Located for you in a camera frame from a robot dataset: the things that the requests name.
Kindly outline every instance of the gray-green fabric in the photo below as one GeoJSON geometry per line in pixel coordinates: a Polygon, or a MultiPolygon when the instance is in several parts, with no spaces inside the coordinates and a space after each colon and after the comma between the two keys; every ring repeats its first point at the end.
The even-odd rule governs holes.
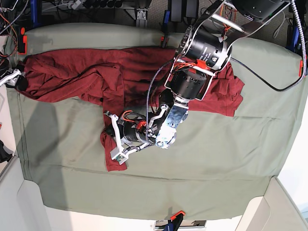
{"type": "MultiPolygon", "coordinates": [[[[300,57],[274,44],[241,39],[232,57],[277,87],[298,78],[300,57]]],[[[185,219],[243,214],[252,198],[264,195],[289,154],[308,83],[275,92],[243,67],[232,66],[245,83],[235,117],[190,111],[169,150],[132,154],[125,171],[106,171],[101,107],[77,98],[42,103],[9,90],[25,178],[39,185],[46,206],[63,210],[140,219],[165,219],[179,210],[185,219]]]]}

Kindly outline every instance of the black cable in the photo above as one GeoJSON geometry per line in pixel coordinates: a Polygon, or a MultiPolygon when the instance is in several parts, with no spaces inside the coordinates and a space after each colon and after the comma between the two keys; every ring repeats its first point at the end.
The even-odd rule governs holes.
{"type": "Polygon", "coordinates": [[[231,57],[231,60],[242,65],[243,67],[245,67],[248,71],[250,71],[252,74],[254,74],[256,77],[258,77],[262,82],[264,82],[266,85],[268,85],[270,88],[272,88],[273,90],[275,91],[286,91],[286,90],[289,90],[290,88],[294,87],[295,85],[297,85],[303,78],[300,77],[297,81],[295,81],[294,83],[290,84],[289,86],[285,87],[285,88],[282,88],[282,89],[278,89],[278,88],[275,88],[273,85],[271,85],[269,82],[267,82],[264,78],[262,78],[261,76],[259,76],[256,72],[254,72],[252,69],[250,69],[248,66],[246,66],[245,64],[243,64],[242,62],[234,59],[231,57]]]}

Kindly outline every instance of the red cloth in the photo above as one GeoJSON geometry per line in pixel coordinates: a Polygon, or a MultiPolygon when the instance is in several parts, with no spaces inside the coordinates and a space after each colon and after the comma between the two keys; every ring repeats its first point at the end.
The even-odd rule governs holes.
{"type": "MultiPolygon", "coordinates": [[[[146,47],[69,49],[32,55],[25,64],[29,86],[21,93],[50,103],[78,96],[102,105],[104,111],[120,115],[125,106],[145,104],[149,80],[173,55],[174,50],[146,47]]],[[[161,71],[156,80],[160,80],[166,71],[161,71]]],[[[228,64],[212,81],[204,100],[189,103],[190,110],[233,116],[243,100],[240,95],[243,86],[228,64]]],[[[108,126],[111,120],[105,116],[104,122],[108,126]]],[[[116,147],[115,141],[103,132],[101,142],[105,147],[107,170],[125,170],[126,165],[111,160],[110,151],[116,147]]]]}

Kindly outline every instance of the red towel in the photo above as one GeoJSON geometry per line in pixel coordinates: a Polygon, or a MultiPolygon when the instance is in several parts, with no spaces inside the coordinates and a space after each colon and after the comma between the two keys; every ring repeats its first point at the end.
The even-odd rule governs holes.
{"type": "MultiPolygon", "coordinates": [[[[29,86],[21,93],[50,103],[78,96],[102,105],[104,111],[120,115],[125,106],[145,104],[149,80],[173,55],[174,50],[146,47],[70,49],[32,55],[25,61],[29,86]]],[[[156,80],[160,80],[166,71],[167,68],[161,71],[156,80]]],[[[243,82],[233,75],[229,63],[212,81],[204,100],[189,103],[190,110],[234,116],[243,100],[240,95],[243,86],[243,82]]],[[[104,122],[108,126],[111,120],[105,116],[104,122]]],[[[101,141],[105,147],[107,170],[125,170],[126,165],[111,160],[110,151],[116,147],[115,141],[104,132],[101,141]]]]}

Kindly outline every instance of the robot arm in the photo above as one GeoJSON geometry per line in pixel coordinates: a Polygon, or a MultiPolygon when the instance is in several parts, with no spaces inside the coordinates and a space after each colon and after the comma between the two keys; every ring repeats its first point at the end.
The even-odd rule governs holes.
{"type": "Polygon", "coordinates": [[[112,159],[122,164],[129,154],[150,146],[168,149],[176,139],[177,127],[188,116],[188,102],[204,98],[213,76],[230,60],[232,44],[258,31],[288,5],[281,0],[217,0],[208,7],[196,23],[187,28],[173,60],[164,64],[153,77],[147,95],[146,115],[126,111],[118,119],[116,115],[107,113],[112,119],[112,126],[106,132],[115,137],[117,143],[111,151],[112,159]],[[251,22],[239,26],[215,14],[223,4],[237,9],[251,22]],[[228,34],[226,39],[224,34],[216,37],[206,32],[201,25],[211,17],[232,27],[235,32],[228,34]],[[159,96],[159,107],[157,111],[149,112],[154,79],[170,63],[166,89],[159,96]]]}

